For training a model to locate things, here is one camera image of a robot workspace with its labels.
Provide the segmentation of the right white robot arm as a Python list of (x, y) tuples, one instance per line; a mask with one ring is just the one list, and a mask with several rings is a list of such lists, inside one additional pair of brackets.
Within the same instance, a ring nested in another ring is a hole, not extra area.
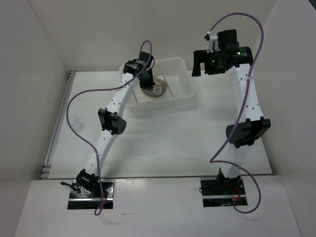
[(214, 52), (196, 50), (194, 77), (201, 75), (201, 64), (204, 64), (205, 74), (228, 73), (237, 103), (237, 120), (226, 127), (224, 146), (230, 148), (229, 157), (219, 169), (216, 182), (218, 192), (227, 194), (240, 180), (241, 166), (250, 147), (270, 128), (271, 121), (264, 117), (259, 105), (252, 73), (253, 56), (249, 47)]

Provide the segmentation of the translucent white plastic bin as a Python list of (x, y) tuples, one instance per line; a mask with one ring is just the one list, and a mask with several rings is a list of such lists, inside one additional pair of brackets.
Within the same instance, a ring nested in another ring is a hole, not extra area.
[(187, 108), (196, 102), (195, 88), (185, 61), (180, 57), (158, 59), (153, 76), (166, 82), (166, 91), (160, 97), (146, 95), (137, 86), (126, 103), (125, 111), (134, 115)]

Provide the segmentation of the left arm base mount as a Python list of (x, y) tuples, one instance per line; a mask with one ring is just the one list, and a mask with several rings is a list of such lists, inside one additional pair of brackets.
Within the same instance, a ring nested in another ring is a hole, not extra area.
[[(75, 180), (71, 183), (62, 181), (60, 184), (70, 188), (68, 210), (95, 209), (101, 204), (101, 191), (99, 185), (97, 185), (98, 190), (94, 194), (91, 194), (88, 191), (78, 188)], [(103, 209), (113, 209), (115, 182), (102, 179), (102, 186), (105, 198)]]

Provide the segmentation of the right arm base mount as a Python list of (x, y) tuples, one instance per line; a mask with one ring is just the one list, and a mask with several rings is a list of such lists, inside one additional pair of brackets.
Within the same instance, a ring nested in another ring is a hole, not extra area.
[(203, 207), (247, 206), (246, 192), (243, 180), (239, 179), (235, 185), (220, 188), (215, 177), (201, 178), (199, 192), (202, 195)]

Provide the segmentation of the clear glass dish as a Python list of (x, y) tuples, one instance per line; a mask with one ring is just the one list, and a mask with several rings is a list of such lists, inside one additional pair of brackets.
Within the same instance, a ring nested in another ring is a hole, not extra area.
[(157, 96), (155, 96), (155, 95), (153, 94), (152, 90), (149, 90), (149, 89), (142, 89), (142, 92), (143, 92), (145, 95), (149, 96), (149, 97), (158, 98)]
[(155, 84), (160, 84), (160, 85), (162, 86), (162, 90), (165, 90), (165, 91), (166, 91), (166, 89), (167, 89), (167, 84), (166, 84), (166, 82), (165, 82), (164, 80), (155, 77), (155, 78), (154, 78), (154, 83), (155, 83)]

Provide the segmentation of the small clear glass cup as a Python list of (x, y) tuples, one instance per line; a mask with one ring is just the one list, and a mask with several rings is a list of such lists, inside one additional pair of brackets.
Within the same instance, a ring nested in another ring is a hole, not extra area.
[(80, 121), (79, 117), (76, 115), (69, 116), (69, 121), (67, 122), (67, 124), (75, 132), (79, 132), (81, 130), (81, 121)]
[(155, 84), (153, 86), (152, 92), (157, 97), (161, 96), (162, 95), (162, 86), (160, 84)]

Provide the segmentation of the square white black-rimmed plate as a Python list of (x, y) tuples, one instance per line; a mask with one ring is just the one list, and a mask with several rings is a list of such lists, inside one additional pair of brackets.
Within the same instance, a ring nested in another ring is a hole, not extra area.
[(128, 100), (128, 102), (130, 104), (139, 104), (139, 103), (144, 103), (144, 102), (149, 102), (149, 101), (155, 101), (155, 100), (164, 100), (164, 99), (171, 99), (173, 98), (173, 95), (169, 89), (168, 86), (166, 86), (166, 91), (164, 92), (164, 94), (160, 97), (151, 97), (147, 94), (145, 94), (140, 86), (138, 85), (134, 91), (133, 94), (131, 95), (130, 99)]

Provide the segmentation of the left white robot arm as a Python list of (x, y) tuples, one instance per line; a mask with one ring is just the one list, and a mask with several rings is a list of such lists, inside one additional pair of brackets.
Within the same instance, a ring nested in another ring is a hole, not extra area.
[(122, 74), (119, 89), (116, 90), (109, 104), (98, 111), (102, 131), (95, 154), (99, 160), (90, 158), (85, 168), (76, 177), (78, 188), (89, 198), (101, 194), (99, 178), (102, 165), (112, 144), (126, 129), (127, 122), (122, 118), (122, 115), (128, 99), (139, 82), (152, 79), (153, 73), (151, 69), (147, 69), (136, 79), (132, 78), (133, 75), (130, 73)]

